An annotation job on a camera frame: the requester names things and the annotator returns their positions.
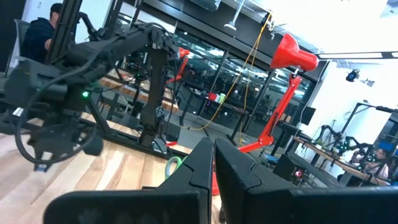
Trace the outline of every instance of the black chair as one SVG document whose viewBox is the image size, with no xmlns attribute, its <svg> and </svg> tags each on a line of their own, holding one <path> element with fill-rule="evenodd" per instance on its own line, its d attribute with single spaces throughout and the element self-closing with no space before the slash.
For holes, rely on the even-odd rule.
<svg viewBox="0 0 398 224">
<path fill-rule="evenodd" d="M 19 47 L 18 54 L 21 55 L 21 46 L 22 46 L 22 43 L 24 42 L 25 33 L 26 33 L 27 29 L 30 26 L 30 22 L 25 22 L 25 21 L 22 21 L 20 19 L 14 19 L 14 21 L 16 23 L 16 28 L 17 28 L 17 40 L 18 40 L 18 47 Z M 8 75 L 8 70 L 9 70 L 9 66 L 10 66 L 10 63 L 11 63 L 11 59 L 12 59 L 12 54 L 10 54 L 10 57 L 9 57 L 9 60 L 8 60 L 6 76 Z"/>
<path fill-rule="evenodd" d="M 21 53 L 21 46 L 25 39 L 25 33 L 30 26 L 30 22 L 25 22 L 19 19 L 14 19 L 17 26 L 17 38 L 19 44 L 19 53 Z"/>
</svg>

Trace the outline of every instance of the ceiling light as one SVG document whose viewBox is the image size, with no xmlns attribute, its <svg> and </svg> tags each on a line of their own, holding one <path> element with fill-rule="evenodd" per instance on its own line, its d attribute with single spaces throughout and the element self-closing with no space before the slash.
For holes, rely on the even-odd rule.
<svg viewBox="0 0 398 224">
<path fill-rule="evenodd" d="M 229 23 L 225 24 L 224 27 L 228 27 L 228 28 L 236 31 L 235 23 L 233 23 L 232 21 L 230 21 Z"/>
<path fill-rule="evenodd" d="M 296 91 L 294 91 L 294 93 L 297 94 L 297 95 L 304 95 L 305 94 L 304 91 L 300 91 L 300 90 L 296 90 Z"/>
<path fill-rule="evenodd" d="M 320 58 L 383 58 L 381 53 L 320 54 L 319 57 Z"/>
<path fill-rule="evenodd" d="M 223 56 L 224 55 L 224 52 L 222 50 L 212 49 L 212 50 L 209 50 L 208 52 L 214 56 Z"/>
</svg>

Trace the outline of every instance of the white wall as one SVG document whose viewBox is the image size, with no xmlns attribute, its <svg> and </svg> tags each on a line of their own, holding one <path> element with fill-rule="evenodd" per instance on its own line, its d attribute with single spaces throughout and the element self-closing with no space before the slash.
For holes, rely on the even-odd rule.
<svg viewBox="0 0 398 224">
<path fill-rule="evenodd" d="M 22 20 L 32 22 L 38 17 L 48 19 L 50 17 L 50 8 L 54 3 L 62 3 L 62 0 L 27 0 L 25 4 Z M 103 26 L 110 8 L 111 0 L 83 0 L 80 11 L 88 14 L 91 23 L 96 29 Z M 80 22 L 76 31 L 76 43 L 84 42 L 88 37 L 87 28 L 83 22 Z M 17 65 L 16 57 L 19 56 L 18 45 L 15 44 L 12 53 L 11 67 Z"/>
<path fill-rule="evenodd" d="M 316 108 L 313 118 L 308 126 L 301 125 L 300 129 L 311 137 L 319 135 L 319 127 L 324 124 L 335 124 L 335 131 L 342 130 L 349 114 L 354 109 L 357 102 L 369 100 L 372 105 L 396 107 L 398 99 L 391 96 L 395 95 L 394 83 L 398 80 L 390 67 L 380 66 L 377 72 L 380 74 L 373 87 L 369 87 L 360 82 L 350 83 L 345 80 L 347 71 L 337 68 L 337 64 L 329 64 L 322 83 L 318 86 L 318 92 L 315 99 L 308 105 Z M 362 111 L 354 115 L 345 131 L 348 136 L 353 136 L 359 142 L 373 144 L 385 123 L 391 114 L 382 111 L 376 111 L 374 108 Z M 306 159 L 312 159 L 315 153 L 308 149 L 307 151 L 298 148 L 297 154 Z M 346 152 L 345 159 L 349 160 L 353 152 Z M 344 171 L 338 166 L 331 168 L 330 163 L 326 163 L 326 171 L 334 176 L 342 174 Z"/>
<path fill-rule="evenodd" d="M 128 16 L 133 17 L 134 13 L 136 12 L 136 8 L 134 6 L 132 6 L 132 5 L 124 2 L 122 4 L 120 12 L 123 13 L 123 14 L 126 14 Z M 163 20 L 161 20 L 161 19 L 159 19 L 159 18 L 157 18 L 155 16 L 152 16 L 152 15 L 150 15 L 150 14 L 148 14 L 148 13 L 142 11 L 142 10 L 139 12 L 137 19 L 140 20 L 140 21 L 143 21 L 143 22 L 156 22 L 156 23 L 162 25 L 163 27 L 165 27 L 167 29 L 167 31 L 169 31 L 171 33 L 175 32 L 176 24 L 169 24 L 169 23 L 167 23 L 167 22 L 165 22 L 165 21 L 163 21 Z"/>
</svg>

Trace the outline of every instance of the red object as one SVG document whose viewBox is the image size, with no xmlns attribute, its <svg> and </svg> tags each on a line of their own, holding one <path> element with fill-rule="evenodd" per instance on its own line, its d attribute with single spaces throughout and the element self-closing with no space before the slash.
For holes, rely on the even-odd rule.
<svg viewBox="0 0 398 224">
<path fill-rule="evenodd" d="M 300 50 L 296 40 L 290 34 L 285 34 L 272 59 L 271 68 L 285 68 L 291 65 L 312 71 L 318 66 L 318 58 Z"/>
<path fill-rule="evenodd" d="M 212 181 L 212 190 L 211 190 L 211 194 L 213 196 L 217 196 L 220 194 L 220 190 L 218 188 L 218 184 L 217 184 L 217 178 L 216 178 L 216 172 L 213 171 L 213 181 Z"/>
<path fill-rule="evenodd" d="M 179 53 L 178 54 L 179 54 L 180 58 L 188 56 L 188 54 L 190 53 L 189 50 L 185 50 L 182 47 L 179 47 L 178 49 L 179 49 Z"/>
<path fill-rule="evenodd" d="M 170 82 L 174 82 L 174 81 L 180 80 L 182 78 L 182 72 L 184 71 L 184 68 L 187 65 L 189 53 L 190 53 L 189 50 L 185 50 L 185 49 L 180 47 L 179 56 L 183 60 L 182 64 L 181 64 L 180 69 L 178 70 L 178 73 L 175 76 L 175 78 L 167 80 L 166 81 L 166 85 L 169 84 Z"/>
<path fill-rule="evenodd" d="M 169 142 L 166 144 L 166 146 L 175 146 L 177 144 L 177 142 Z"/>
<path fill-rule="evenodd" d="M 215 101 L 217 99 L 217 94 L 209 93 L 209 100 Z"/>
<path fill-rule="evenodd" d="M 298 170 L 298 171 L 296 171 L 296 172 L 294 173 L 294 175 L 295 175 L 296 177 L 298 177 L 298 178 L 301 178 L 301 177 L 303 176 L 303 171 Z"/>
<path fill-rule="evenodd" d="M 301 82 L 301 78 L 290 74 L 289 77 L 289 87 L 286 90 L 285 94 L 283 95 L 282 99 L 280 100 L 278 107 L 273 112 L 272 116 L 269 118 L 266 127 L 262 131 L 261 135 L 257 142 L 248 144 L 246 146 L 239 147 L 241 152 L 249 152 L 255 149 L 258 149 L 262 146 L 270 146 L 274 143 L 274 137 L 272 136 L 272 130 L 276 126 L 277 122 L 280 120 L 280 117 L 284 113 L 289 101 L 294 96 L 294 91 L 299 87 Z"/>
<path fill-rule="evenodd" d="M 290 34 L 285 34 L 276 49 L 274 58 L 271 62 L 271 68 L 284 68 L 291 65 L 300 66 L 301 69 L 305 71 L 312 71 L 318 66 L 318 58 L 313 54 L 300 50 L 296 40 Z M 299 87 L 300 82 L 300 77 L 296 76 L 296 74 L 290 74 L 289 87 L 259 136 L 258 141 L 240 147 L 239 150 L 241 152 L 249 152 L 262 146 L 270 146 L 274 143 L 272 131 L 284 113 L 289 101 L 294 96 L 294 91 Z"/>
</svg>

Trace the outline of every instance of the wire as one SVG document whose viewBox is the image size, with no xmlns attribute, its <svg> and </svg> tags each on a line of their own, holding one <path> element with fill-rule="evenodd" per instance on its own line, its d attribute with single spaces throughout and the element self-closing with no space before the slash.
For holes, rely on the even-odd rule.
<svg viewBox="0 0 398 224">
<path fill-rule="evenodd" d="M 264 23 L 264 25 L 261 27 L 260 34 L 259 34 L 259 36 L 257 37 L 256 42 L 254 43 L 254 46 L 255 46 L 256 49 L 255 49 L 255 51 L 254 51 L 253 59 L 252 59 L 252 61 L 251 61 L 250 70 L 253 69 L 254 59 L 256 58 L 257 49 L 258 49 L 258 47 L 259 47 L 260 40 L 261 40 L 261 37 L 262 37 L 262 32 L 263 32 L 264 29 L 266 28 L 266 25 L 267 25 L 268 20 L 269 20 L 270 17 L 271 17 L 271 13 L 268 14 L 267 20 L 266 20 L 266 22 Z M 244 104 L 243 104 L 244 106 L 243 106 L 243 111 L 246 111 L 246 104 L 247 104 L 247 100 L 248 100 L 248 91 L 249 91 L 249 82 L 250 82 L 250 78 L 251 78 L 251 74 L 249 74 L 248 84 L 246 84 L 246 93 L 245 93 L 245 95 L 244 95 Z M 240 143 L 241 145 L 243 145 L 242 128 L 243 128 L 243 126 L 242 126 L 242 123 L 241 123 L 241 130 L 240 130 L 240 132 L 239 132 L 239 143 Z"/>
<path fill-rule="evenodd" d="M 322 73 L 325 71 L 325 68 L 326 68 L 326 66 L 324 66 L 324 67 L 322 68 L 322 71 L 320 72 L 320 75 L 322 75 Z M 303 119 L 303 112 L 304 112 L 305 108 L 307 107 L 307 105 L 309 104 L 309 102 L 311 101 L 311 99 L 312 99 L 312 97 L 313 97 L 313 94 L 314 94 L 315 91 L 317 90 L 317 86 L 318 86 L 320 80 L 321 80 L 321 76 L 319 76 L 318 81 L 317 81 L 317 84 L 316 84 L 315 87 L 313 88 L 313 91 L 312 91 L 312 93 L 311 93 L 310 98 L 307 100 L 307 102 L 305 103 L 303 109 L 301 110 L 301 113 L 300 113 L 300 121 L 298 122 L 299 124 L 301 123 L 301 120 Z M 296 136 L 297 136 L 297 134 L 299 133 L 299 130 L 300 130 L 300 128 L 297 128 L 297 131 L 296 131 L 296 133 L 294 134 L 293 137 L 296 137 Z"/>
<path fill-rule="evenodd" d="M 256 42 L 254 43 L 253 47 L 251 48 L 248 57 L 247 57 L 246 60 L 244 61 L 242 68 L 244 68 L 244 67 L 246 66 L 246 64 L 247 64 L 247 62 L 248 62 L 248 60 L 249 60 L 249 58 L 250 58 L 250 56 L 251 56 L 251 54 L 252 54 L 254 48 L 256 47 L 256 44 L 257 44 L 257 46 L 258 46 L 259 39 L 261 38 L 262 31 L 264 30 L 264 27 L 265 27 L 266 24 L 267 24 L 267 22 L 266 22 L 266 23 L 264 24 L 264 26 L 261 28 L 261 31 L 260 31 L 260 33 L 259 33 L 259 35 L 258 35 L 258 37 L 257 37 L 257 40 L 256 40 Z M 209 126 L 209 124 L 210 124 L 211 122 L 213 122 L 213 120 L 216 118 L 218 111 L 220 110 L 220 108 L 222 107 L 223 103 L 226 101 L 227 97 L 228 97 L 229 94 L 231 93 L 232 89 L 234 88 L 234 86 L 235 86 L 235 84 L 236 84 L 236 82 L 237 82 L 237 80 L 238 80 L 238 77 L 239 77 L 241 74 L 242 74 L 242 70 L 239 71 L 238 75 L 237 75 L 236 78 L 235 78 L 235 81 L 234 81 L 234 82 L 232 83 L 232 85 L 231 85 L 231 88 L 228 90 L 227 94 L 225 95 L 224 100 L 223 100 L 223 101 L 220 103 L 220 105 L 217 107 L 216 112 L 215 112 L 214 115 L 211 117 L 211 119 L 209 120 L 209 122 L 207 122 L 207 123 L 206 123 L 205 125 L 203 125 L 201 128 L 191 128 L 191 127 L 185 127 L 185 126 L 180 126 L 180 127 L 181 127 L 181 128 L 185 128 L 185 129 L 188 129 L 188 130 L 191 129 L 191 130 L 194 130 L 194 131 L 200 131 L 200 130 L 202 130 L 202 129 L 205 129 L 207 126 Z"/>
</svg>

